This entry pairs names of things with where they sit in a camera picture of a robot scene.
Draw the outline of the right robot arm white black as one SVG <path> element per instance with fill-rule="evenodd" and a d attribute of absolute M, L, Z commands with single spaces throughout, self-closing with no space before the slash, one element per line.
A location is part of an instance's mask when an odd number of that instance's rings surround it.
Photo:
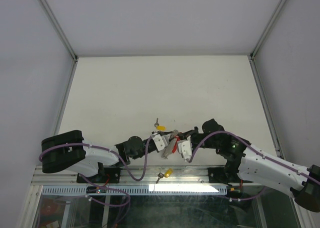
<path fill-rule="evenodd" d="M 296 204 L 308 211 L 320 211 L 319 166 L 306 167 L 273 156 L 248 140 L 225 131 L 213 118 L 203 123 L 202 132 L 195 127 L 177 136 L 190 147 L 186 156 L 189 163 L 200 148 L 214 149 L 216 154 L 226 159 L 223 183 L 237 179 L 258 183 L 293 198 Z"/>

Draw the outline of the yellow tag key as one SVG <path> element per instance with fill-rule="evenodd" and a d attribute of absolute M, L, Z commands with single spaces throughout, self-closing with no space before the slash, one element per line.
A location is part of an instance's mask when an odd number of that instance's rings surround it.
<path fill-rule="evenodd" d="M 156 184 L 159 183 L 159 181 L 163 178 L 168 178 L 172 175 L 173 173 L 173 169 L 172 168 L 169 168 L 166 172 L 162 173 L 160 172 L 158 175 L 157 175 L 157 180 L 156 180 Z"/>
<path fill-rule="evenodd" d="M 165 131 L 166 127 L 159 124 L 159 119 L 156 118 L 156 122 L 154 123 L 154 127 L 157 131 Z"/>

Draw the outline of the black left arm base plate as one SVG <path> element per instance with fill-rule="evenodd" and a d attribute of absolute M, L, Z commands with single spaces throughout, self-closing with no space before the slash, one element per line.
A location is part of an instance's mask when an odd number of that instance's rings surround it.
<path fill-rule="evenodd" d="M 104 167 L 99 169 L 98 174 L 87 179 L 95 184 L 118 184 L 120 182 L 121 169 L 119 167 Z"/>

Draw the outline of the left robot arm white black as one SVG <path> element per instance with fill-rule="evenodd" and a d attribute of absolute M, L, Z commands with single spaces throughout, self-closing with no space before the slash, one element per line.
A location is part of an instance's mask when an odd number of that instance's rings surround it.
<path fill-rule="evenodd" d="M 73 171 L 100 182 L 105 176 L 104 167 L 123 167 L 131 160 L 152 152 L 163 151 L 169 145 L 172 131 L 154 131 L 145 140 L 132 136 L 128 140 L 108 148 L 98 148 L 85 141 L 82 131 L 72 130 L 48 137 L 41 142 L 39 160 L 42 172 Z"/>

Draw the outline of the metal keyring holder red handle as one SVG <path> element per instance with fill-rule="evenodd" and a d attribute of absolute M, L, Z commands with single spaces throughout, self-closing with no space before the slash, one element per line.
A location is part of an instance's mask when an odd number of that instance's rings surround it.
<path fill-rule="evenodd" d="M 172 155 L 178 148 L 178 141 L 180 141 L 180 137 L 178 136 L 180 132 L 178 130 L 174 130 L 170 133 L 168 146 L 164 149 L 161 157 L 163 159 L 167 159 L 168 156 Z"/>

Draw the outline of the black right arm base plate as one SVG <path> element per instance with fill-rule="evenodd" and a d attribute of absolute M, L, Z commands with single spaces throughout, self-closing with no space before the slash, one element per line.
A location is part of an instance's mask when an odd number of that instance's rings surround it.
<path fill-rule="evenodd" d="M 208 182 L 213 183 L 222 183 L 222 184 L 231 184 L 239 183 L 241 180 L 237 175 L 227 175 L 224 172 L 223 167 L 208 167 Z"/>

